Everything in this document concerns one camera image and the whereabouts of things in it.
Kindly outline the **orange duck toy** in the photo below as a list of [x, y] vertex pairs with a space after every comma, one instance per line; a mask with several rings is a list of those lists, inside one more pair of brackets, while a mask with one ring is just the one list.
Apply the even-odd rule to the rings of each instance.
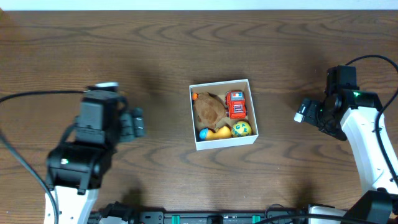
[[199, 138], [202, 141], [228, 139], [231, 137], [232, 137], [231, 129], [228, 126], [223, 126], [222, 128], [219, 128], [216, 131], [209, 128], [205, 128], [199, 132]]

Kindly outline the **yellow letter ball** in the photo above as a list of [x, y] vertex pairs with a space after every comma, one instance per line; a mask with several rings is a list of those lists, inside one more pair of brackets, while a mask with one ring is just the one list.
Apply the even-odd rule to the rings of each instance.
[[238, 121], [232, 126], [231, 135], [233, 138], [250, 136], [251, 134], [252, 128], [246, 121]]

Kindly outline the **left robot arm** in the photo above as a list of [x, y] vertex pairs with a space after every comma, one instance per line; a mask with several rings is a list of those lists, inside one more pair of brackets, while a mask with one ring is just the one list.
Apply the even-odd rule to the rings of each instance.
[[47, 156], [45, 223], [87, 223], [116, 146], [145, 135], [142, 110], [130, 110], [118, 87], [88, 86], [79, 114]]

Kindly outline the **red toy truck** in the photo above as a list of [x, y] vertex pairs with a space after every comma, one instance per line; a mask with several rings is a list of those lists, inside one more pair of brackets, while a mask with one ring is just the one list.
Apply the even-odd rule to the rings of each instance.
[[228, 91], [225, 97], [226, 114], [230, 119], [244, 119], [247, 116], [246, 99], [240, 90]]

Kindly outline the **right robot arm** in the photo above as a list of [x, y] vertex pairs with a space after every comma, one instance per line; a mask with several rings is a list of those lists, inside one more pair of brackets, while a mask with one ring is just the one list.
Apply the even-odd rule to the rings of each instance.
[[325, 94], [323, 102], [304, 99], [294, 120], [349, 141], [363, 196], [348, 211], [310, 205], [269, 207], [263, 214], [142, 212], [131, 223], [387, 223], [397, 213], [397, 157], [384, 125], [386, 107], [376, 93], [359, 89], [351, 65], [328, 69]]

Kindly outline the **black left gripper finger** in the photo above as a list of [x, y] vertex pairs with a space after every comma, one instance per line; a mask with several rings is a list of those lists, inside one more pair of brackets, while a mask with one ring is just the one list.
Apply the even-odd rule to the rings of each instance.
[[135, 124], [142, 124], [144, 122], [143, 110], [141, 108], [132, 109], [130, 114]]
[[146, 135], [145, 127], [143, 123], [134, 123], [134, 135], [135, 137], [143, 137]]

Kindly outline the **brown plush toy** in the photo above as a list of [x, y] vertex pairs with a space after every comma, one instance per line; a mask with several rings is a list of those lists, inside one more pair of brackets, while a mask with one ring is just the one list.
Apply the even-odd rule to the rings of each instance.
[[193, 123], [197, 129], [216, 130], [226, 118], [226, 107], [208, 92], [192, 93]]

